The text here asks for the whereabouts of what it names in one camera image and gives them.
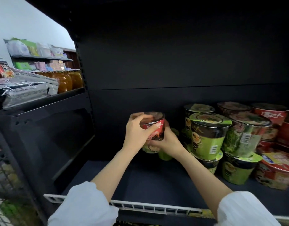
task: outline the hand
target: hand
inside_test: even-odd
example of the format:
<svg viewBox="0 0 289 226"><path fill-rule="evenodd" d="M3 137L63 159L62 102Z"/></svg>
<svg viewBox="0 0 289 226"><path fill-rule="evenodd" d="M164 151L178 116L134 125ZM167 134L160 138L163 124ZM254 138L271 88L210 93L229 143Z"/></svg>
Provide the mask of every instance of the hand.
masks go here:
<svg viewBox="0 0 289 226"><path fill-rule="evenodd" d="M172 156L173 158L177 158L177 156L179 156L181 153L183 153L183 151L185 151L185 148L182 146L175 133L173 133L173 131L169 127L169 123L167 120L165 120L164 126L165 129L163 140L148 140L147 144L160 147L166 154Z"/></svg>
<svg viewBox="0 0 289 226"><path fill-rule="evenodd" d="M144 114L144 112L131 114L126 126L126 135L123 144L124 149L134 151L136 154L139 149L142 148L150 134L161 125L160 123L156 123L146 130L140 127L140 122L143 119L152 117L152 115Z"/></svg>

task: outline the sleeve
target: sleeve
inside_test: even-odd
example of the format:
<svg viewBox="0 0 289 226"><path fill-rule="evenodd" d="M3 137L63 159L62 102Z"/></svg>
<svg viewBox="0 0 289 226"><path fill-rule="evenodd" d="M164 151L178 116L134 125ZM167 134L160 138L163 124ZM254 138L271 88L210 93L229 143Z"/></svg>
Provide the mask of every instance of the sleeve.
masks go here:
<svg viewBox="0 0 289 226"><path fill-rule="evenodd" d="M218 207L218 226L281 226L266 207L250 192L233 192Z"/></svg>
<svg viewBox="0 0 289 226"><path fill-rule="evenodd" d="M48 226L111 226L118 217L118 208L110 206L95 183L73 186L64 202L48 219Z"/></svg>

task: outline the left hand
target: left hand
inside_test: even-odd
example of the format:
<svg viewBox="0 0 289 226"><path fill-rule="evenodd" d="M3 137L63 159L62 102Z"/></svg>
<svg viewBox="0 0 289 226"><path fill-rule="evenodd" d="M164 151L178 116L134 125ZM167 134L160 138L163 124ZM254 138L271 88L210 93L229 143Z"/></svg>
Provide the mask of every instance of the left hand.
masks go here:
<svg viewBox="0 0 289 226"><path fill-rule="evenodd" d="M126 135L123 144L123 149L133 151L135 154L145 144L147 138L156 129L160 127L160 123L153 124L148 129L142 129L140 122L145 118L151 118L152 115L144 114L144 112L131 114L126 126Z"/></svg>

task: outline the person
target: person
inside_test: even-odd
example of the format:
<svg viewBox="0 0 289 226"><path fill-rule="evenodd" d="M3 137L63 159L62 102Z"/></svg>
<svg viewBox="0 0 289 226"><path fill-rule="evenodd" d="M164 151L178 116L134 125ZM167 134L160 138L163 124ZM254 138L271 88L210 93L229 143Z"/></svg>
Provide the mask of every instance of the person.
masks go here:
<svg viewBox="0 0 289 226"><path fill-rule="evenodd" d="M250 192L233 192L210 173L180 143L165 121L164 139L147 140L160 123L144 130L140 122L151 115L132 114L126 126L122 149L91 182L73 186L64 202L49 218L49 226L110 226L118 216L118 208L109 202L133 157L147 142L162 148L182 164L220 226L279 226L274 216Z"/></svg>

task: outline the forearm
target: forearm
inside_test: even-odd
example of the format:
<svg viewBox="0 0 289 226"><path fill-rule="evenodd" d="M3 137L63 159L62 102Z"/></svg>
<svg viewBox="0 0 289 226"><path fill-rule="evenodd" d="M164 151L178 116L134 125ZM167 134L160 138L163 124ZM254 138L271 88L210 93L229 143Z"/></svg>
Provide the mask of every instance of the forearm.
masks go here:
<svg viewBox="0 0 289 226"><path fill-rule="evenodd" d="M210 173L188 151L183 151L176 159L185 168L207 206L217 219L220 201L226 195L232 193L232 190Z"/></svg>
<svg viewBox="0 0 289 226"><path fill-rule="evenodd" d="M94 182L97 189L104 193L108 202L110 202L122 175L134 156L133 151L122 148L107 166L92 179L91 182Z"/></svg>

